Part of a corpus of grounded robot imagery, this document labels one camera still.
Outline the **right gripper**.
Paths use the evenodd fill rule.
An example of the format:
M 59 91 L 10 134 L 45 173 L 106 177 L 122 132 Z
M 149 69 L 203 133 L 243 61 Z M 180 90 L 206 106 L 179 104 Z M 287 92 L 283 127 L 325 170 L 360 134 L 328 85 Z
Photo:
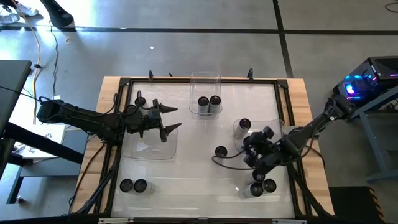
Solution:
M 243 149 L 255 150 L 255 154 L 246 154 L 244 162 L 250 168 L 264 171 L 264 165 L 276 165 L 279 162 L 278 146 L 271 141 L 273 130 L 266 126 L 262 131 L 252 132 L 243 140 Z

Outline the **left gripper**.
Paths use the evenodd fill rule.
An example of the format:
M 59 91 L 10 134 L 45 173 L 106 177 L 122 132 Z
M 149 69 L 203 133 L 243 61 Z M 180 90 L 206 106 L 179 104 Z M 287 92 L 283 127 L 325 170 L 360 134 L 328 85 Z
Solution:
M 160 130 L 160 139 L 162 142 L 167 142 L 168 135 L 179 126 L 181 123 L 173 124 L 171 126 L 162 127 L 161 113 L 170 113 L 177 111 L 178 108 L 165 106 L 159 103 L 158 99 L 152 100 L 153 108 L 144 109 L 146 112 L 139 123 L 137 130 L 139 132 L 147 131 L 150 129 Z

